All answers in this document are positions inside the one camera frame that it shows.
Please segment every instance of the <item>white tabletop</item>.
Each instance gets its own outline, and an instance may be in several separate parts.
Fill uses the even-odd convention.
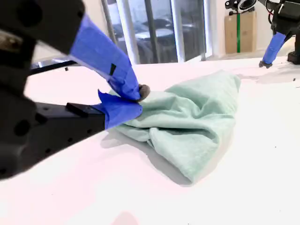
[[[285,59],[270,69],[260,59],[135,66],[152,91],[220,69],[240,74],[237,124],[218,165],[190,185],[146,144],[104,131],[0,182],[0,224],[300,224],[300,67]],[[70,67],[31,77],[26,95],[96,104],[98,88],[109,90]]]

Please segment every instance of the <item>floor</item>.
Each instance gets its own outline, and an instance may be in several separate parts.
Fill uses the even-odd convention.
[[[294,43],[295,43],[295,38],[293,37],[284,44],[284,46],[281,48],[277,56],[287,56],[288,53],[294,51]],[[225,55],[221,58],[212,57],[209,58],[208,60],[236,60],[236,59],[262,58],[265,51],[266,51],[265,49],[261,49],[255,52],[235,53],[235,54]]]

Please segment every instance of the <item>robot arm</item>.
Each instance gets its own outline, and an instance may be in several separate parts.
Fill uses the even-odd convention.
[[[99,91],[102,104],[66,106],[26,98],[37,41],[98,72],[120,97]],[[85,15],[82,0],[2,0],[0,59],[0,179],[136,118],[137,101],[150,91],[139,85],[128,56]]]
[[[254,7],[257,0],[229,0],[225,3],[226,8],[244,12]],[[300,26],[300,0],[280,0],[279,3],[269,0],[259,0],[273,16],[271,28],[273,38],[266,50],[266,53],[259,63],[260,67],[269,68],[272,66],[279,50],[283,44],[293,35],[296,35]]]

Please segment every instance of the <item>black cable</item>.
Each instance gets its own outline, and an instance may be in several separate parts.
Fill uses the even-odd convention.
[[[266,7],[266,9],[267,9],[269,15],[273,15],[273,10],[269,10],[269,9],[268,9],[268,2],[269,2],[269,1],[270,1],[270,0],[266,0],[265,7]]]
[[[268,15],[268,21],[269,21],[270,24],[272,24],[272,21],[271,21],[271,14]]]

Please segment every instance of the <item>towel fold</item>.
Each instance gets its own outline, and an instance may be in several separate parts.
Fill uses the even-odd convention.
[[[141,116],[116,129],[147,142],[194,182],[234,127],[239,88],[237,76],[220,71],[151,92]]]

